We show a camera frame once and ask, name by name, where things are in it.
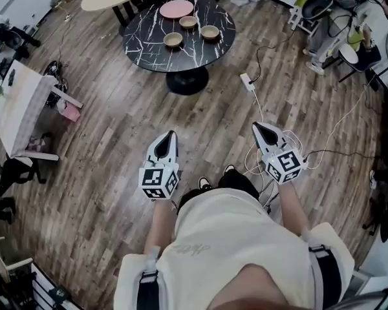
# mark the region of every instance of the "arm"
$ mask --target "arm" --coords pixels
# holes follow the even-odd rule
[[[297,198],[296,190],[291,182],[278,187],[283,225],[290,232],[300,236],[305,229],[309,229],[309,221]]]
[[[175,213],[172,211],[170,200],[158,199],[155,201],[153,222],[145,241],[144,254],[157,245],[162,252],[170,243],[175,226]]]
[[[372,39],[372,31],[369,26],[365,25],[363,27],[363,45],[366,49],[371,49],[371,39]]]

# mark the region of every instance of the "white chair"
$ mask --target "white chair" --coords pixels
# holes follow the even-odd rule
[[[18,267],[24,266],[26,264],[32,263],[33,259],[32,258],[27,258],[26,260],[20,261],[18,263],[14,263],[11,265],[6,265],[2,258],[0,257],[0,275],[1,278],[5,281],[5,283],[10,282],[10,273],[9,271],[17,269]]]
[[[294,31],[296,27],[301,28],[303,31],[309,34],[309,37],[312,37],[316,30],[318,29],[318,21],[306,21],[310,28],[306,28],[304,25],[304,20],[302,17],[302,7],[305,4],[306,0],[296,0],[295,6],[290,9],[290,18],[288,24],[292,24],[291,29]]]

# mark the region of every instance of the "white cable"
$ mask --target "white cable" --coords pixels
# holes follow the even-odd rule
[[[248,157],[250,151],[253,149],[254,146],[255,146],[255,143],[253,143],[253,145],[252,145],[252,146],[250,147],[250,149],[248,150],[246,156],[244,157],[244,167],[246,168],[246,170],[247,170],[248,173],[251,173],[251,174],[254,174],[254,175],[258,176],[258,175],[260,175],[260,174],[259,174],[259,173],[254,173],[254,172],[252,172],[252,170],[255,170],[256,168],[260,167],[260,164],[257,164],[257,166],[254,167],[254,168],[252,168],[252,169],[249,169],[249,168],[247,167],[247,164],[246,164],[247,157]]]
[[[292,133],[292,134],[294,135],[294,137],[298,140],[298,142],[299,142],[298,151],[299,151],[300,155],[302,155],[302,152],[303,152],[303,144],[302,144],[302,141],[300,141],[300,139],[298,138],[298,136],[296,136],[296,135],[294,134],[293,131],[291,131],[291,130],[285,130],[285,131],[283,131],[283,133],[285,133],[285,132],[290,132],[290,133]]]
[[[361,93],[361,95],[359,96],[357,102],[355,103],[355,106],[352,107],[352,109],[350,109],[334,126],[334,128],[332,129],[332,132],[329,134],[328,136],[328,139],[326,140],[326,145],[325,145],[325,148],[323,149],[322,151],[322,155],[321,155],[321,159],[319,160],[319,163],[315,166],[315,167],[308,167],[308,169],[310,170],[314,170],[314,169],[317,169],[320,165],[321,165],[321,162],[322,162],[322,159],[323,159],[323,155],[325,153],[325,150],[326,148],[328,147],[328,143],[329,143],[329,139],[330,137],[333,135],[333,133],[335,132],[336,130],[336,127],[352,112],[354,111],[354,109],[356,108],[356,106],[358,105],[358,103],[361,101],[361,98],[363,96],[363,94],[367,91],[369,85],[371,84],[372,80],[374,80],[376,74],[374,75],[374,77],[372,77],[372,79],[369,81],[368,85],[363,89],[363,92]]]
[[[263,181],[263,184],[261,185],[261,191],[260,193],[263,192],[263,189],[264,189],[264,176],[263,176],[263,171],[260,169],[260,163],[259,163],[259,149],[257,149],[257,152],[256,152],[256,163],[257,163],[257,167],[259,168],[259,172],[260,172],[260,176],[261,176],[261,179]]]
[[[253,94],[254,94],[254,97],[256,98],[256,102],[257,102],[257,105],[259,106],[259,111],[260,111],[260,116],[261,116],[261,121],[263,122],[263,113],[261,111],[261,107],[260,107],[260,102],[259,102],[259,99],[257,99],[257,95],[256,95],[256,92],[255,90],[252,90]]]

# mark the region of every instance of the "bowl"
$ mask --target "bowl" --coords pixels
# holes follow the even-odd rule
[[[168,47],[177,47],[182,42],[182,35],[178,32],[172,32],[164,37],[164,44]]]
[[[220,30],[216,28],[214,25],[205,25],[200,29],[201,35],[206,39],[214,39],[216,38]]]
[[[179,23],[183,28],[193,28],[197,24],[197,19],[194,16],[184,16]]]

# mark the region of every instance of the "white sleeve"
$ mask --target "white sleeve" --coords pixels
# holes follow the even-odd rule
[[[146,255],[128,254],[122,259],[114,295],[114,310],[136,310],[140,275],[146,268]]]
[[[327,245],[333,248],[335,253],[338,254],[339,258],[337,258],[337,261],[341,274],[342,291],[346,291],[355,268],[355,261],[347,246],[336,234],[333,227],[329,223],[322,223],[315,226],[309,231],[308,240],[311,243]]]
[[[385,14],[383,12],[383,9],[378,6],[371,6],[368,13],[367,17],[362,23],[362,30],[365,25],[367,25],[372,32],[377,32],[379,31],[379,28],[381,27],[380,20],[385,18]]]

